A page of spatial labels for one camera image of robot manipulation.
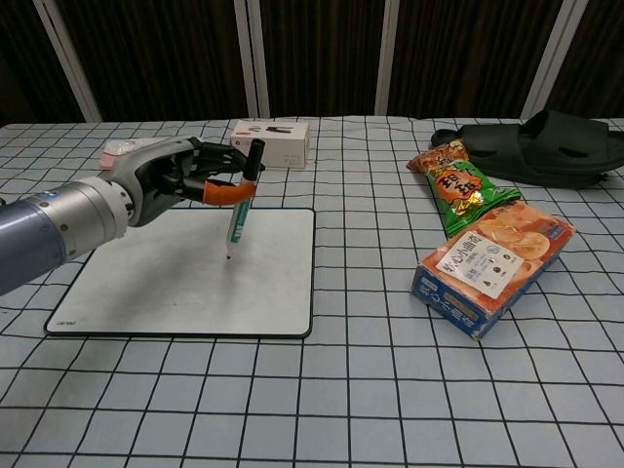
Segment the checkered tablecloth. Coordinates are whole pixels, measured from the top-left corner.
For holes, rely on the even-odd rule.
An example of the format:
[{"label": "checkered tablecloth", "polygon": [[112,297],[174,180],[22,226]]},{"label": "checkered tablecloth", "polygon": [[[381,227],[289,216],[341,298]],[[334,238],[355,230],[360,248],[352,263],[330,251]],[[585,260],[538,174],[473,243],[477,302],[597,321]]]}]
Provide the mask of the checkered tablecloth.
[{"label": "checkered tablecloth", "polygon": [[[0,297],[0,466],[624,466],[624,172],[518,184],[578,234],[479,343],[408,293],[445,235],[405,162],[434,130],[485,121],[298,120],[307,168],[266,171],[253,204],[317,212],[310,336],[47,337],[71,262]],[[223,142],[234,124],[10,125],[0,196],[96,175],[108,138]]]}]

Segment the dark curtain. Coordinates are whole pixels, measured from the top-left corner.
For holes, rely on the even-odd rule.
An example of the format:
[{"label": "dark curtain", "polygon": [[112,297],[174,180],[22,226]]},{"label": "dark curtain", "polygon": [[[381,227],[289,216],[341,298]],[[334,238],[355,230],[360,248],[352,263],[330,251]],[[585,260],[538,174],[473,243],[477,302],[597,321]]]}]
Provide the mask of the dark curtain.
[{"label": "dark curtain", "polygon": [[232,0],[57,0],[104,120],[248,115]]},{"label": "dark curtain", "polygon": [[624,117],[624,0],[591,0],[547,107],[580,117]]},{"label": "dark curtain", "polygon": [[31,1],[0,5],[0,123],[83,122]]},{"label": "dark curtain", "polygon": [[373,113],[383,0],[259,1],[272,116]]},{"label": "dark curtain", "polygon": [[388,114],[519,117],[556,0],[401,2]]}]

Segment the white drawing board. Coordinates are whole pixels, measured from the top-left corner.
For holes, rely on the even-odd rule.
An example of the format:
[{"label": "white drawing board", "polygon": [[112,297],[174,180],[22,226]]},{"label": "white drawing board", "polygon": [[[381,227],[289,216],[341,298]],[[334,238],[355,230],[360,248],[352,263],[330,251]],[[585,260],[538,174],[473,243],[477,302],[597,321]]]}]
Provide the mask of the white drawing board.
[{"label": "white drawing board", "polygon": [[312,309],[314,212],[250,210],[226,258],[230,210],[170,210],[97,249],[51,334],[301,337]]}]

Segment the cracker box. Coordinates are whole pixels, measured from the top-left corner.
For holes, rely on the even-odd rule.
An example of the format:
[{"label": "cracker box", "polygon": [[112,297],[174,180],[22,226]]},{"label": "cracker box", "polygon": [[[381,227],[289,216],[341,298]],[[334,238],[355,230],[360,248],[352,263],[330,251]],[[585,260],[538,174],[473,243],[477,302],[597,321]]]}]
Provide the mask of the cracker box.
[{"label": "cracker box", "polygon": [[411,292],[481,339],[573,234],[570,224],[524,202],[496,208],[424,258]]},{"label": "cracker box", "polygon": [[247,156],[254,138],[264,141],[262,164],[267,168],[305,168],[310,141],[308,124],[239,120],[230,144]]}]

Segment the robotic arm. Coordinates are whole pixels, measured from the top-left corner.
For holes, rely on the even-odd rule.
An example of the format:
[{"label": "robotic arm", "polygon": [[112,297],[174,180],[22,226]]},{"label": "robotic arm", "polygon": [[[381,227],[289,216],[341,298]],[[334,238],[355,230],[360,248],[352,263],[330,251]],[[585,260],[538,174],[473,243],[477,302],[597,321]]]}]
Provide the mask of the robotic arm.
[{"label": "robotic arm", "polygon": [[246,162],[231,146],[175,136],[120,156],[100,177],[0,206],[0,295],[122,237],[128,226],[151,222],[183,199],[210,205],[249,200],[251,184],[210,179],[238,173]]}]

